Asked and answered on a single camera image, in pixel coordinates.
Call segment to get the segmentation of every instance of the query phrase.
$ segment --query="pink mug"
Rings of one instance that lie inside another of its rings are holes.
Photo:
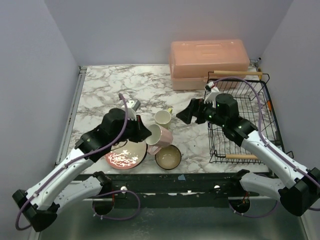
[[[148,144],[147,152],[151,155],[157,154],[161,148],[168,147],[172,144],[174,137],[172,133],[158,124],[152,124],[148,127],[152,133],[151,136],[147,137],[145,142]]]

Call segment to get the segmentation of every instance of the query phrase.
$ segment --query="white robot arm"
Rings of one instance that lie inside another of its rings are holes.
[[[81,183],[69,184],[109,153],[113,144],[125,140],[138,143],[151,135],[140,115],[136,115],[139,106],[139,101],[130,100],[122,109],[111,109],[104,115],[102,123],[84,133],[69,155],[44,179],[28,190],[19,189],[12,195],[20,208],[16,222],[18,230],[26,229],[19,227],[22,213],[35,231],[40,232],[73,203],[112,191],[111,180],[103,172],[95,172]]]
[[[205,99],[191,99],[188,107],[176,116],[186,124],[196,117],[197,124],[209,122],[220,126],[230,141],[257,156],[278,177],[273,179],[241,170],[234,178],[239,187],[280,201],[290,213],[301,216],[320,197],[320,171],[294,161],[254,124],[240,117],[238,102],[232,95],[219,93],[214,84],[207,84],[205,89]]]

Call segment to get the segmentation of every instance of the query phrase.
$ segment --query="pink plate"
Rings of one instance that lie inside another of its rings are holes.
[[[143,142],[120,142],[105,155],[107,163],[119,170],[132,169],[138,166],[147,155],[147,144]]]

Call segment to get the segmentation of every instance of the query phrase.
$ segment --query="dish rack wooden handle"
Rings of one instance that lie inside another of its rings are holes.
[[[253,154],[226,154],[226,159],[253,159],[258,160],[258,158]]]
[[[262,76],[262,71],[220,71],[214,70],[214,74],[217,75],[227,75],[227,76],[237,76],[237,75],[251,75],[251,76]]]

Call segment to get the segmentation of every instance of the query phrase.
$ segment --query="metal sink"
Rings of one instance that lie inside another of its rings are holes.
[[[248,214],[271,209],[270,199],[251,200]],[[130,215],[134,209],[114,209],[113,216]],[[144,208],[127,221],[93,217],[90,200],[75,204],[41,232],[41,240],[307,240],[300,217],[282,206],[265,218],[246,218],[229,208]]]

